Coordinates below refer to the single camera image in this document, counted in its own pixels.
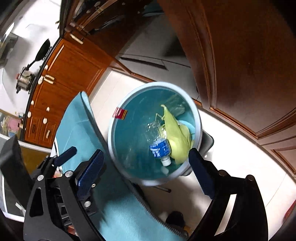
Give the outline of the green corn husk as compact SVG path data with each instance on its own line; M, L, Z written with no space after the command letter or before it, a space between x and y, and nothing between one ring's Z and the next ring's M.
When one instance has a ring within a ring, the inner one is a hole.
M164 109L163 116L156 114L164 122L158 127L159 135L168 140L171 148L170 157L175 160L177 165L180 165L187 161L189 150L193 147L194 141L189 128L177 121L164 104L161 104L161 107Z

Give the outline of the plastic water bottle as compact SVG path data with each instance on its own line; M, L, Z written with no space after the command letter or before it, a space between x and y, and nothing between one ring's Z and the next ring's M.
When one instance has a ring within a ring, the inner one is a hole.
M149 150L155 159L159 159L164 167L170 166L171 148L163 126L158 120L147 125L145 133Z

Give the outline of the blue trash bin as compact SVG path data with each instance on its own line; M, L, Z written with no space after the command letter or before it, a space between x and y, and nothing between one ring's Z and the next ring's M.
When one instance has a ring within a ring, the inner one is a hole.
M170 165L165 167L153 156L150 146L167 136L162 118L165 108L179 125L188 128L192 147L200 148L203 136L200 114L184 90L167 82L136 88L117 105L107 138L112 161L132 183L158 186L192 171L188 160L181 163L170 158Z

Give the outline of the teal tablecloth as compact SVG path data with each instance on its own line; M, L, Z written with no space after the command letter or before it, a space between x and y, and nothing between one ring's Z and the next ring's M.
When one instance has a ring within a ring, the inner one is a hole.
M156 217L135 187L115 168L88 96L83 91L68 105L56 132L51 155L59 156L72 146L76 147L77 154L62 165L63 172L75 170L97 149L104 153L105 168L93 191L98 211L91 220L106 240L187 239L185 231Z

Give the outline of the black frying pan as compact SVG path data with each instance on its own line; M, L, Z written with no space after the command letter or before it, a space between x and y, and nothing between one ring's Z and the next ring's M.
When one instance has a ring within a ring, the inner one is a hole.
M39 49L34 61L30 64L27 65L27 67L25 68L26 70L29 70L29 68L38 61L41 61L42 59L44 59L48 53L48 51L51 48L51 43L49 41L49 39L46 39L46 41L43 43L43 45L41 46L41 48Z

